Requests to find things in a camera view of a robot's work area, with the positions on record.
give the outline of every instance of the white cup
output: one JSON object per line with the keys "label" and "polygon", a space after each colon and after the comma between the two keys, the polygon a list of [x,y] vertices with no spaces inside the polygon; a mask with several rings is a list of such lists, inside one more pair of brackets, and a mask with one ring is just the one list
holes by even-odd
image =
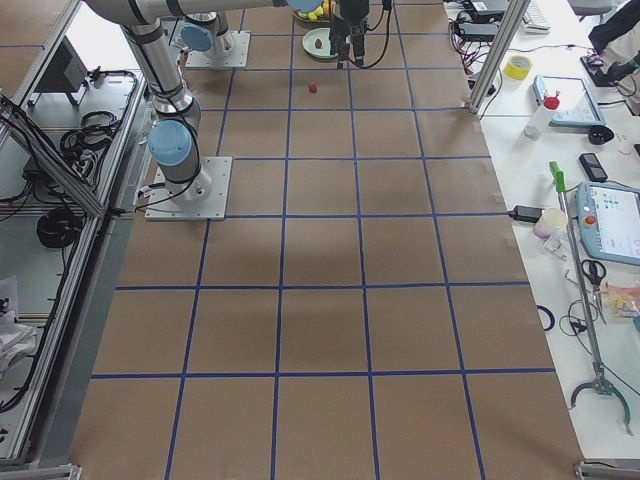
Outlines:
{"label": "white cup", "polygon": [[547,208],[533,227],[533,234],[538,238],[549,238],[567,226],[567,214],[559,208]]}

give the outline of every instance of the red cap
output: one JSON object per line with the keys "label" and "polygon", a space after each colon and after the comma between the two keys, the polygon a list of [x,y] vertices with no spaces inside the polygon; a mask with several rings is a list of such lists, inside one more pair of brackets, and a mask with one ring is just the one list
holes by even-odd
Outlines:
{"label": "red cap", "polygon": [[549,110],[556,110],[560,106],[560,99],[558,98],[558,95],[560,95],[560,92],[556,92],[555,97],[545,95],[544,106]]}

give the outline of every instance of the blue joint cap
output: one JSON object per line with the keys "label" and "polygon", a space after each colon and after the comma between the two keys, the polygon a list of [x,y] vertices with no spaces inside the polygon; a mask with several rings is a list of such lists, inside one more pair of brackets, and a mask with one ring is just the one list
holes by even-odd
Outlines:
{"label": "blue joint cap", "polygon": [[287,0],[287,3],[294,10],[298,10],[302,13],[309,13],[322,5],[322,0]]}
{"label": "blue joint cap", "polygon": [[180,165],[193,147],[189,129],[176,120],[160,122],[149,132],[147,141],[153,157],[165,167]]}
{"label": "blue joint cap", "polygon": [[184,43],[196,52],[206,52],[214,42],[209,30],[193,23],[185,23],[180,30],[180,36]]}

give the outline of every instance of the chair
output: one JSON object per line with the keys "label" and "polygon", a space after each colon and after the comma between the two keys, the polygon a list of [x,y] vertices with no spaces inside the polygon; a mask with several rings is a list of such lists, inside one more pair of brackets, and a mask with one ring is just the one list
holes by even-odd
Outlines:
{"label": "chair", "polygon": [[573,9],[573,13],[580,17],[580,21],[585,17],[599,15],[600,23],[602,23],[604,14],[610,12],[614,7],[613,0],[569,0],[569,5]]}

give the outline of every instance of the keyboard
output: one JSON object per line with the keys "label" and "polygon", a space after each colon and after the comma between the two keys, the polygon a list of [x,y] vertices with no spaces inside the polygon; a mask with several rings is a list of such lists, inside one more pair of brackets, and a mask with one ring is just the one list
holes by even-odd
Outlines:
{"label": "keyboard", "polygon": [[536,0],[531,0],[527,11],[522,16],[522,31],[537,35],[546,35],[551,30],[549,21],[540,11],[540,7]]}

